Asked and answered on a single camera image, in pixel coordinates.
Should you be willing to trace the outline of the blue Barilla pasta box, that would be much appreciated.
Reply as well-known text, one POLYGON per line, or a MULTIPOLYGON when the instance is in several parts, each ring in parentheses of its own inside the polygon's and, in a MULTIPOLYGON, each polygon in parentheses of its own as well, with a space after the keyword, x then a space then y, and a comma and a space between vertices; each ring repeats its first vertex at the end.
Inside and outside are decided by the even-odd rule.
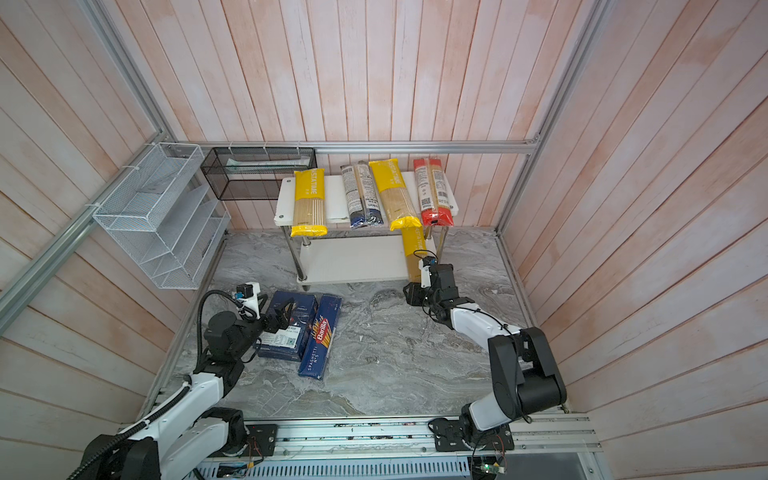
POLYGON ((299 362, 310 337, 318 302, 314 295, 304 292, 276 291, 267 308, 267 314, 284 313, 291 306, 287 327, 275 333, 263 332, 257 355, 261 358, 299 362))

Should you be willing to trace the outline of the blue spaghetti bag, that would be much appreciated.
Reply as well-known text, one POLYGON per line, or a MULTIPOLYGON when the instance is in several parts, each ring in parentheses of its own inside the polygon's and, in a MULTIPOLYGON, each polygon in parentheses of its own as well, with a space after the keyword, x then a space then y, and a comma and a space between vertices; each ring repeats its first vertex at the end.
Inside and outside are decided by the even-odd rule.
POLYGON ((298 369, 300 377, 316 380, 323 378, 341 313, 341 306, 341 297, 323 295, 320 298, 315 318, 311 324, 310 338, 298 369))

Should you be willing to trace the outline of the yellow pasta package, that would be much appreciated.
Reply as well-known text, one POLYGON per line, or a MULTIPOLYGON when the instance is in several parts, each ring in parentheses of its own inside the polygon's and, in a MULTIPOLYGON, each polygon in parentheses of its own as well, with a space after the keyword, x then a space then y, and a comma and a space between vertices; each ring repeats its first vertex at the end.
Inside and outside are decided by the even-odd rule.
POLYGON ((325 170, 323 168, 294 173, 292 237, 321 237, 328 233, 324 178, 325 170))
POLYGON ((404 177, 396 159, 371 161, 369 167, 377 186, 391 231, 421 227, 404 177))
POLYGON ((421 283, 420 258, 427 250, 423 228, 406 227, 401 230, 408 279, 411 283, 421 283))

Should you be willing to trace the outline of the red spaghetti package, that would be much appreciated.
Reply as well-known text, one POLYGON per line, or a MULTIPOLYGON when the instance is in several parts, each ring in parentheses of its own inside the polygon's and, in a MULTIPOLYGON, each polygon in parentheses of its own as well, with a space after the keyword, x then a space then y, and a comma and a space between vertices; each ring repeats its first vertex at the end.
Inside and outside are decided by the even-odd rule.
POLYGON ((421 220, 425 226, 453 226, 448 181, 439 159, 414 161, 421 220))

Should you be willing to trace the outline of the brown blue spaghetti package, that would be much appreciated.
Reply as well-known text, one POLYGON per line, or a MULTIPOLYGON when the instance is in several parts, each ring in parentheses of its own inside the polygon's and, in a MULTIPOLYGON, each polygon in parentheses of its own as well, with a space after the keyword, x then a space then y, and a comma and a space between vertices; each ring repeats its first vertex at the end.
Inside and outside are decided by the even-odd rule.
POLYGON ((384 224, 372 171, 367 163, 343 166, 348 217, 352 229, 384 224))

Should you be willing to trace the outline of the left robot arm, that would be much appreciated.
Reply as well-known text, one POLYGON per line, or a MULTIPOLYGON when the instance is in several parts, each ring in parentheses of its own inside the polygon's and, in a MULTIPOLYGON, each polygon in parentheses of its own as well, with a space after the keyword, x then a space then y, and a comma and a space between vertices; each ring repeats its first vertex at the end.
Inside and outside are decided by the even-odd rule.
POLYGON ((289 327, 294 298, 266 305, 255 282, 218 296, 234 305, 196 322, 197 360, 181 387, 133 425, 100 435, 86 447, 73 479, 182 479, 214 453, 262 455, 241 411, 219 401, 236 386, 248 351, 258 352, 263 333, 289 327))

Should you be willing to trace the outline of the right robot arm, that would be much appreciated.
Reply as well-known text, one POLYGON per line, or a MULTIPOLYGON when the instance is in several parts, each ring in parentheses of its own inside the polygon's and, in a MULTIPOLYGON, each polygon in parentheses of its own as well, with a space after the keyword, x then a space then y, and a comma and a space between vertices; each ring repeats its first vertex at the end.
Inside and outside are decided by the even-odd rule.
POLYGON ((428 429, 439 452, 468 451, 511 445, 503 427, 528 421, 532 414, 562 406, 565 383, 544 332, 514 327, 459 294, 451 264, 432 256, 418 262, 420 279, 406 285, 411 306, 422 308, 436 323, 467 337, 489 358, 492 392, 462 407, 456 420, 436 418, 428 429))

